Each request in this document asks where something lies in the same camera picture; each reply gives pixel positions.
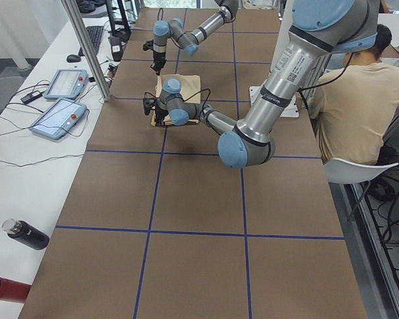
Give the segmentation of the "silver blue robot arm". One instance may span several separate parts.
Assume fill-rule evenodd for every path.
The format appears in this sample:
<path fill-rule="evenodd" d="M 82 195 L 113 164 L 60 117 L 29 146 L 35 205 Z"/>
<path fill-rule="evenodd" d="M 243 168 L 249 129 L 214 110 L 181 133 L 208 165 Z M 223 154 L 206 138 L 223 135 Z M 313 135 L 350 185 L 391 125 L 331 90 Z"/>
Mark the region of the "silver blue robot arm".
<path fill-rule="evenodd" d="M 156 75 L 160 75 L 166 64 L 168 39 L 172 39 L 188 56 L 192 56 L 198 51 L 200 43 L 204 42 L 224 24 L 232 23 L 235 20 L 239 1 L 225 0 L 215 2 L 219 6 L 219 10 L 192 32 L 184 30 L 184 24 L 180 19 L 172 19 L 171 21 L 159 20 L 154 23 L 154 38 L 143 44 L 143 50 L 151 50 L 153 52 L 154 61 L 150 68 Z"/>
<path fill-rule="evenodd" d="M 175 78 L 164 82 L 159 96 L 143 100 L 145 113 L 154 112 L 159 126 L 165 117 L 175 126 L 189 120 L 203 122 L 219 134 L 218 154 L 228 167 L 242 169 L 267 162 L 275 151 L 272 127 L 316 60 L 330 53 L 363 51 L 374 44 L 379 3 L 296 1 L 291 12 L 287 46 L 244 118 L 233 120 L 208 104 L 188 102 Z"/>

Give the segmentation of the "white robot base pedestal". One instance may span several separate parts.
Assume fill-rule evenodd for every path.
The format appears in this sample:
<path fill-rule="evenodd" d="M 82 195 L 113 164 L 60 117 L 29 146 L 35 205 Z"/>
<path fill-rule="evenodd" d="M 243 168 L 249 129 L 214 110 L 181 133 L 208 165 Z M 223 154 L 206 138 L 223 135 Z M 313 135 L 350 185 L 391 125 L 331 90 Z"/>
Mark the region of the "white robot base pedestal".
<path fill-rule="evenodd" d="M 277 46 L 275 47 L 268 77 L 263 81 L 260 86 L 249 87 L 252 109 L 249 111 L 248 115 L 246 115 L 247 120 L 258 120 L 259 116 L 263 116 L 264 120 L 268 120 L 273 123 L 277 119 L 277 117 L 299 117 L 299 111 L 294 101 L 292 101 L 290 98 L 287 100 L 275 96 L 272 92 L 269 91 L 267 87 L 268 84 L 272 82 L 273 78 L 277 75 L 277 72 L 274 71 L 275 63 L 281 56 L 280 53 L 277 53 L 278 48 L 281 48 L 281 45 L 277 44 Z"/>

